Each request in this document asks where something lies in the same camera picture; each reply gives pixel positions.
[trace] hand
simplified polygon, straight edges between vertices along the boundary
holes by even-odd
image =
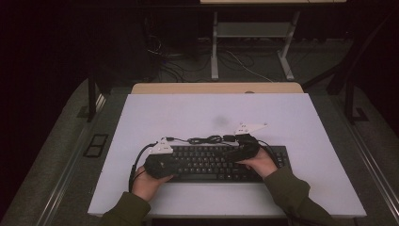
[[[247,165],[248,169],[253,168],[262,178],[267,177],[278,169],[269,154],[263,148],[259,149],[255,157],[237,163]]]
[[[145,171],[144,167],[139,167],[135,173],[136,179],[133,183],[132,193],[149,202],[155,196],[159,186],[170,180],[172,177],[173,175],[161,179],[155,179]]]

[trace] white table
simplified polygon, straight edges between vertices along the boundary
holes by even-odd
[[[287,147],[294,174],[311,185],[310,197],[333,217],[366,215],[305,93],[129,95],[88,212],[100,216],[116,204],[147,144],[161,137],[232,134],[240,122],[268,124],[252,135]],[[151,206],[149,218],[284,216],[262,184],[166,184]]]

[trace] black keyboard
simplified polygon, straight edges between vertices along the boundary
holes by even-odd
[[[173,182],[203,183],[262,183],[262,178],[253,170],[238,163],[227,162],[221,152],[231,146],[172,146],[172,157],[181,161]],[[277,167],[291,167],[285,146],[271,146],[268,149],[278,162]]]

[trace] green sleeve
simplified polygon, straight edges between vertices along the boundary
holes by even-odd
[[[150,210],[151,207],[146,201],[132,193],[124,192],[115,207],[103,215],[100,225],[139,226]]]
[[[276,205],[285,213],[321,225],[340,225],[323,207],[309,198],[309,184],[296,178],[287,167],[264,178],[264,183]]]

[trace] metal frame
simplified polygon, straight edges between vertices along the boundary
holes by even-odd
[[[384,201],[388,205],[389,209],[393,217],[395,218],[396,222],[399,224],[399,198],[396,195],[395,191],[392,189],[390,183],[388,182],[387,178],[385,177],[384,173],[382,172],[381,168],[376,163],[373,155],[371,154],[370,150],[368,149],[367,145],[365,144],[364,140],[362,139],[356,125],[350,121],[346,115],[341,111],[341,103],[339,97],[335,97],[332,100],[335,107],[337,108],[337,112],[339,112],[340,117],[351,133],[353,139],[356,141],[359,147],[359,155],[364,162],[367,170],[370,172],[371,177],[375,181],[375,185],[377,186],[378,190],[380,191]]]
[[[212,36],[212,55],[211,55],[211,74],[212,80],[219,79],[217,67],[217,38],[243,38],[243,37],[266,37],[266,38],[285,38],[284,46],[277,52],[279,62],[288,81],[293,81],[294,75],[287,61],[287,53],[293,39],[296,24],[300,12],[296,11],[291,22],[288,23],[219,23],[217,12],[214,12],[214,32]]]
[[[97,99],[97,103],[94,104],[96,107],[95,110],[97,112],[100,112],[103,109],[105,101],[106,99],[103,97],[103,95],[100,94],[99,98]],[[87,123],[82,129],[82,132],[80,133],[80,136],[76,141],[76,145],[74,147],[72,156],[69,159],[67,166],[62,171],[62,174],[59,177],[58,181],[56,182],[56,185],[50,194],[46,206],[41,212],[40,217],[35,225],[37,226],[51,225],[52,220],[56,215],[56,210],[58,209],[58,206],[61,204],[62,198],[64,197],[68,185],[72,180],[77,160],[85,150],[85,144],[87,144],[88,137],[94,125],[96,124],[98,118],[99,115],[94,115],[92,118],[92,122]]]

